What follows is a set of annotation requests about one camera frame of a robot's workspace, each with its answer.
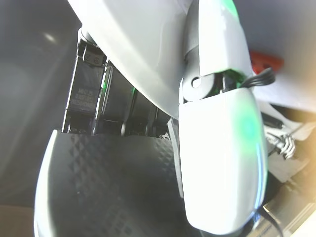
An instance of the black plastic part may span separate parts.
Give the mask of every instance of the black plastic part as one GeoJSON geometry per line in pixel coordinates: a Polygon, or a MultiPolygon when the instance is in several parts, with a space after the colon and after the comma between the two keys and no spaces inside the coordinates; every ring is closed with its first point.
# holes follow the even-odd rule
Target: black plastic part
{"type": "Polygon", "coordinates": [[[179,197],[172,145],[54,131],[39,174],[39,237],[199,237],[179,197]]]}
{"type": "Polygon", "coordinates": [[[278,128],[278,129],[282,129],[282,127],[284,126],[282,121],[280,121],[277,118],[274,118],[268,114],[261,112],[261,116],[262,116],[263,124],[266,126],[274,127],[274,128],[278,128]]]}

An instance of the diamond pattern texture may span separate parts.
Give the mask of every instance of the diamond pattern texture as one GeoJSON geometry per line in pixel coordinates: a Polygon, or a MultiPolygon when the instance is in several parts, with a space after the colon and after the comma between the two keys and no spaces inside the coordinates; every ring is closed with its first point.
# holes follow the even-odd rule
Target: diamond pattern texture
{"type": "Polygon", "coordinates": [[[58,133],[40,179],[47,179],[39,184],[48,184],[48,203],[35,209],[35,219],[49,210],[52,223],[48,233],[36,219],[40,236],[196,236],[179,197],[170,141],[58,133]]]}

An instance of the wire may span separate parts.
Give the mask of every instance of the wire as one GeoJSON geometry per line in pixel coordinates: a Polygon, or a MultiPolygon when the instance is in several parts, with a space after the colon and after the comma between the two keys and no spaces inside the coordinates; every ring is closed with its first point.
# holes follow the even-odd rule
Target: wire
{"type": "Polygon", "coordinates": [[[276,81],[276,77],[275,77],[275,74],[274,74],[272,68],[267,68],[267,69],[263,70],[260,74],[246,79],[240,85],[240,87],[250,88],[253,86],[269,85],[275,81],[276,81]]]}

